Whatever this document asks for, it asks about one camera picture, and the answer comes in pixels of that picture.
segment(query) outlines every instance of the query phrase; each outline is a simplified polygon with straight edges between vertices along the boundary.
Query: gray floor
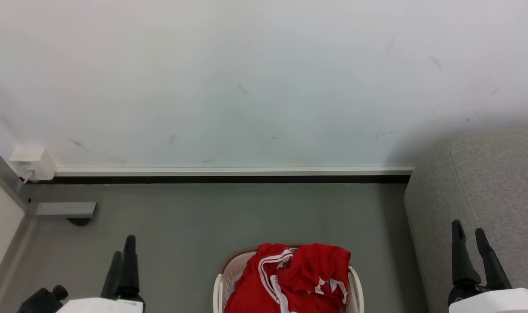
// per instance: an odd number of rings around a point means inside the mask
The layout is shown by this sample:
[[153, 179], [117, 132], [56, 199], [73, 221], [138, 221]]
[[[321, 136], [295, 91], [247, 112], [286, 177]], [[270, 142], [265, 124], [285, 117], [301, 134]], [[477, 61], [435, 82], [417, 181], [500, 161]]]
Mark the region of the gray floor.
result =
[[148, 313], [212, 312], [214, 279], [237, 250], [264, 242], [335, 244], [351, 252], [368, 313], [427, 312], [403, 184], [38, 186], [41, 200], [99, 202], [80, 228], [39, 220], [2, 301], [16, 312], [39, 287], [98, 296], [113, 252], [137, 236]]

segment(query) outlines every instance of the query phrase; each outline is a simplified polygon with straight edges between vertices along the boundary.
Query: laundry basket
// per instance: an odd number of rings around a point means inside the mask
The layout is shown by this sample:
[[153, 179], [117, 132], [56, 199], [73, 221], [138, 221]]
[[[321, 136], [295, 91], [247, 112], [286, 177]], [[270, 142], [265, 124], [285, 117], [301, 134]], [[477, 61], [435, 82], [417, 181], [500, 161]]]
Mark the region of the laundry basket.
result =
[[[287, 246], [293, 253], [299, 246]], [[221, 272], [216, 277], [214, 283], [214, 313], [224, 313], [226, 303], [233, 292], [234, 282], [244, 272], [247, 261], [256, 254], [256, 248], [240, 251], [230, 257], [224, 264]], [[363, 288], [359, 276], [349, 266], [349, 289], [347, 292], [347, 302], [345, 304], [346, 313], [364, 313]]]

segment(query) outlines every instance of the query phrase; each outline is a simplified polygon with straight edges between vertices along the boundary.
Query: gray upholstery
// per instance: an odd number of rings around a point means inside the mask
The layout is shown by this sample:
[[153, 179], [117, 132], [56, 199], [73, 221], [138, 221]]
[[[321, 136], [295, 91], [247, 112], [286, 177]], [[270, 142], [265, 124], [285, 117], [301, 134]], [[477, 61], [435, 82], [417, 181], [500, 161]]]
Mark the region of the gray upholstery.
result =
[[475, 229], [485, 230], [513, 287], [528, 288], [528, 129], [462, 133], [415, 168], [405, 209], [431, 313], [446, 313], [451, 221], [461, 220], [485, 283]]

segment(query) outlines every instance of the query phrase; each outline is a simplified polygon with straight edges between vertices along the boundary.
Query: power outlet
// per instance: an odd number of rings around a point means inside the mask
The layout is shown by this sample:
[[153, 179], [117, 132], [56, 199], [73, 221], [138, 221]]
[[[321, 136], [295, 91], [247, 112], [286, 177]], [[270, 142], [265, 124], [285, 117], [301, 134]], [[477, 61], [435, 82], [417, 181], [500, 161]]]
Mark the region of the power outlet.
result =
[[20, 147], [13, 151], [9, 162], [21, 176], [30, 171], [34, 175], [30, 180], [52, 180], [57, 166], [44, 147]]

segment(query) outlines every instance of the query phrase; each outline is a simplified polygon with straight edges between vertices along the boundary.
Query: red clothing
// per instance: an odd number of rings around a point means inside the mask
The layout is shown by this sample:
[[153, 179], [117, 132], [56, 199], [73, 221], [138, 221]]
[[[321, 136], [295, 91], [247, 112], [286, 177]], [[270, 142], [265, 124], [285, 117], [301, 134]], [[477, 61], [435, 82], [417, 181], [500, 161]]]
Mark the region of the red clothing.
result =
[[301, 246], [294, 256], [282, 244], [262, 244], [235, 284], [226, 313], [339, 313], [350, 257], [326, 244]]

